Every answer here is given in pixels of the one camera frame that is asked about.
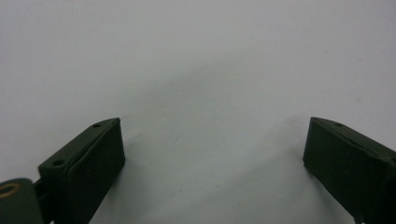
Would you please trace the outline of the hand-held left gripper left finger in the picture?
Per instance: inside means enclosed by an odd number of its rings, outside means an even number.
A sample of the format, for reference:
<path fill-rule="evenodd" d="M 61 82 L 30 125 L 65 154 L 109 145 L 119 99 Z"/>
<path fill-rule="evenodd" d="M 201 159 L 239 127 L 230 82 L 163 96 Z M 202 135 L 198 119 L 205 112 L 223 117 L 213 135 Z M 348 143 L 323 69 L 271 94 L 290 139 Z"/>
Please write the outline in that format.
<path fill-rule="evenodd" d="M 88 224 L 124 164 L 120 119 L 87 128 L 38 166 L 44 220 Z"/>

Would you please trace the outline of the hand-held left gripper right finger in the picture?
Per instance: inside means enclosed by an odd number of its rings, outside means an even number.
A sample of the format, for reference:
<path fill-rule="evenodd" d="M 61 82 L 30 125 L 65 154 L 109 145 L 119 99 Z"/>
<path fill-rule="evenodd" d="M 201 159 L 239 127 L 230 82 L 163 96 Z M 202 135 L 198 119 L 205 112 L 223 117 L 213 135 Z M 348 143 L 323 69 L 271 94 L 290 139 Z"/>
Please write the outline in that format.
<path fill-rule="evenodd" d="M 309 123 L 304 166 L 357 224 L 396 224 L 396 152 L 346 125 Z"/>

